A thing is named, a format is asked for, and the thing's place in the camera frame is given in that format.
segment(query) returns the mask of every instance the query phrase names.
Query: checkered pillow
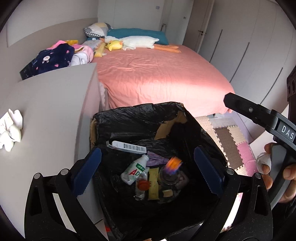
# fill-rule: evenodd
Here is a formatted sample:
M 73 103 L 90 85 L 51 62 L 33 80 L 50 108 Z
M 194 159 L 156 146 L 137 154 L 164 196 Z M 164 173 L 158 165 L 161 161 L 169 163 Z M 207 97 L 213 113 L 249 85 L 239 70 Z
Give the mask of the checkered pillow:
M 111 26 L 107 23 L 94 23 L 93 25 L 84 29 L 87 37 L 90 38 L 104 38 L 107 36 L 108 30 Z

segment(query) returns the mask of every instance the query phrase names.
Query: pink blanket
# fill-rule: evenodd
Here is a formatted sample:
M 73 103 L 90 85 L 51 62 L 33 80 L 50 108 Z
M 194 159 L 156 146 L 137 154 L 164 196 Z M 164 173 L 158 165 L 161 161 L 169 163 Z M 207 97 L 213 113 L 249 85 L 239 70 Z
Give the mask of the pink blanket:
M 107 51 L 97 62 L 99 81 L 108 89 L 111 108 L 180 102 L 194 116 L 229 111 L 224 96 L 228 80 L 203 57 L 180 46 L 182 53 L 154 49 Z

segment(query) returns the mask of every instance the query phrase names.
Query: green label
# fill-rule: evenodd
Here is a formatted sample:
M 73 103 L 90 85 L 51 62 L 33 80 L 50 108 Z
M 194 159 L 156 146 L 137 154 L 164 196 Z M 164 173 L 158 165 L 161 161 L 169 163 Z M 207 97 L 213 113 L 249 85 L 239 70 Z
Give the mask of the green label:
M 145 170 L 145 168 L 142 165 L 140 165 L 139 163 L 137 163 L 136 167 L 142 172 Z

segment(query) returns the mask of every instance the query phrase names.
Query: trash bag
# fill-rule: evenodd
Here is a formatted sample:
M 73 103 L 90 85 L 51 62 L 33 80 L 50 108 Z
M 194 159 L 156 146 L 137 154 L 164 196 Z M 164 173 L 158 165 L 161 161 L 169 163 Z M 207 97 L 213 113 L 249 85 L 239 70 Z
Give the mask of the trash bag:
M 218 201 L 194 161 L 194 149 L 201 145 L 226 167 L 224 155 L 180 103 L 142 104 L 100 112 L 94 115 L 96 142 L 102 161 L 94 174 L 106 221 L 117 240 L 162 240 L 201 224 Z M 138 154 L 106 147 L 121 141 L 147 148 L 165 158 L 177 156 L 187 170 L 189 184 L 170 203 L 137 201 L 135 183 L 124 183 L 120 175 Z

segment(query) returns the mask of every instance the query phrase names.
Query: blue gripper pad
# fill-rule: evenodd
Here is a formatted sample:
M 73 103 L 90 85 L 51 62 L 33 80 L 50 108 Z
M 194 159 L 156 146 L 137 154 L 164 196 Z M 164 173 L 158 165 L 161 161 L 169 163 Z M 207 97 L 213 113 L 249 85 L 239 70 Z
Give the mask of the blue gripper pad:
M 211 161 L 211 157 L 201 147 L 194 150 L 194 160 L 200 169 L 212 193 L 221 197 L 223 194 L 223 176 Z
M 82 195 L 96 169 L 101 163 L 102 153 L 99 148 L 92 150 L 84 159 L 84 163 L 72 181 L 72 193 Z

